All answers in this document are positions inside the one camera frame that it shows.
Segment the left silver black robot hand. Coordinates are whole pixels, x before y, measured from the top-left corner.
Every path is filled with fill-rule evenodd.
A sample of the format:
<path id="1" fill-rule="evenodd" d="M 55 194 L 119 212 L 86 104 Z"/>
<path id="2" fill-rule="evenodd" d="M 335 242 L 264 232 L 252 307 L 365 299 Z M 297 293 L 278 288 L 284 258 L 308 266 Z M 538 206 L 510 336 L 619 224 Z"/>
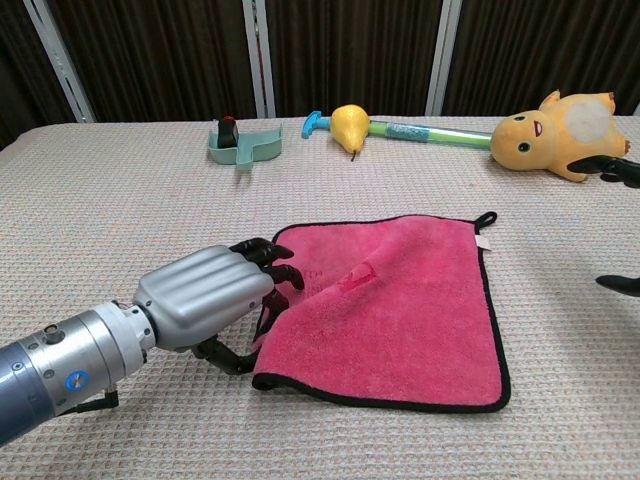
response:
<path id="1" fill-rule="evenodd" d="M 299 291 L 305 288 L 297 268 L 275 263 L 293 256 L 289 248 L 259 237 L 206 247 L 141 277 L 133 303 L 149 318 L 158 348 L 190 350 L 230 375 L 246 374 L 258 354 L 236 354 L 219 340 L 219 333 L 258 306 L 268 316 L 256 334 L 273 326 L 289 308 L 276 286 L 289 282 Z"/>

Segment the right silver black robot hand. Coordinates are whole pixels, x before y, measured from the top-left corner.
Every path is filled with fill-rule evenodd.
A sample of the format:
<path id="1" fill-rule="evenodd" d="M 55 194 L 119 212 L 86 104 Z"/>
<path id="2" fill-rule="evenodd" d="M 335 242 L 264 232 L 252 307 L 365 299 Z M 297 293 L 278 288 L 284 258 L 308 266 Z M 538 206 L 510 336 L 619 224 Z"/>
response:
<path id="1" fill-rule="evenodd" d="M 632 189 L 639 188 L 639 164 L 621 157 L 593 155 L 571 162 L 567 169 L 572 173 L 599 174 L 609 183 L 622 183 Z M 639 297 L 639 278 L 620 275 L 602 275 L 595 279 L 601 287 L 625 296 Z"/>

